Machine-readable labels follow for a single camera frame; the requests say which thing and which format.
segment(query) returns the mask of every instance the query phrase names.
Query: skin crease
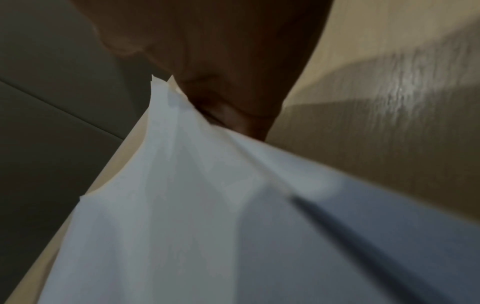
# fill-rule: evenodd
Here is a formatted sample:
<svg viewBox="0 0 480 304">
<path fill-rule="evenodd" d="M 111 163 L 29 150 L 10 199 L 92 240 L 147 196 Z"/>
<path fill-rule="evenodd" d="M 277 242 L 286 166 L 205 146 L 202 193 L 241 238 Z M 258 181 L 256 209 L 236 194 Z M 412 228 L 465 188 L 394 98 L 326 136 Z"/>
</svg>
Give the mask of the skin crease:
<svg viewBox="0 0 480 304">
<path fill-rule="evenodd" d="M 211 123 L 264 140 L 333 0 L 72 1 L 112 53 L 143 53 Z"/>
</svg>

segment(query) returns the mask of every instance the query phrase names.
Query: dark floor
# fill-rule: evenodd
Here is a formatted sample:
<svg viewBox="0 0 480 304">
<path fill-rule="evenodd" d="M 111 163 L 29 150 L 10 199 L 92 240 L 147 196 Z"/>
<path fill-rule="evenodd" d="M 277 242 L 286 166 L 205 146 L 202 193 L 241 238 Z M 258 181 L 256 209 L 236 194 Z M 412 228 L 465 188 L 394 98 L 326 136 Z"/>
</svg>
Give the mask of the dark floor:
<svg viewBox="0 0 480 304">
<path fill-rule="evenodd" d="M 68 1 L 0 2 L 0 302 L 148 107 L 142 58 L 117 59 Z"/>
</svg>

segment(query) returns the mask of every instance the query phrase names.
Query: sheet of paper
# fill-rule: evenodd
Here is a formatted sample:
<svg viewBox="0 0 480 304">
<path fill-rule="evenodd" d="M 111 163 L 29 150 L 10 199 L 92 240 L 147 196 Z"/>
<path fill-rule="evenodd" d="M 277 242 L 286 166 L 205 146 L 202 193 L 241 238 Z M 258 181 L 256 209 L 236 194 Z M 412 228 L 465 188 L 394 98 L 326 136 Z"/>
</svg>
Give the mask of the sheet of paper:
<svg viewBox="0 0 480 304">
<path fill-rule="evenodd" d="M 212 127 L 158 79 L 148 119 L 125 168 L 81 198 L 40 304 L 398 302 L 294 197 L 445 298 L 480 298 L 478 226 Z"/>
</svg>

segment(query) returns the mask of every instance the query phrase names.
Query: table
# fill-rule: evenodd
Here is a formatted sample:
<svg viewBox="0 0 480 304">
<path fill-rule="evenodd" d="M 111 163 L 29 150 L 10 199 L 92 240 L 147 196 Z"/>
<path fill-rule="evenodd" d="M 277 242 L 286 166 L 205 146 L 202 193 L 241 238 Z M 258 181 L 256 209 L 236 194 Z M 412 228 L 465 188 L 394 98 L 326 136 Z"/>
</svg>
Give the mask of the table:
<svg viewBox="0 0 480 304">
<path fill-rule="evenodd" d="M 478 0 L 336 0 L 267 142 L 478 220 L 478 37 Z M 89 192 L 135 153 L 147 115 Z M 37 302 L 69 221 L 8 304 Z"/>
</svg>

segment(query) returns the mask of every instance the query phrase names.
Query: human hand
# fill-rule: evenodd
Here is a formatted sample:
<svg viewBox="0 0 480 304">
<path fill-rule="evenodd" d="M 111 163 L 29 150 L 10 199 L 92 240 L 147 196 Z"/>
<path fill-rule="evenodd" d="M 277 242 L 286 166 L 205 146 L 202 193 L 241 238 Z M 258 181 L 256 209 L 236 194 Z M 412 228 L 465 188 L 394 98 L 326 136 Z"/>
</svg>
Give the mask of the human hand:
<svg viewBox="0 0 480 304">
<path fill-rule="evenodd" d="M 170 72 L 211 123 L 265 139 L 333 0 L 72 0 L 104 46 Z"/>
</svg>

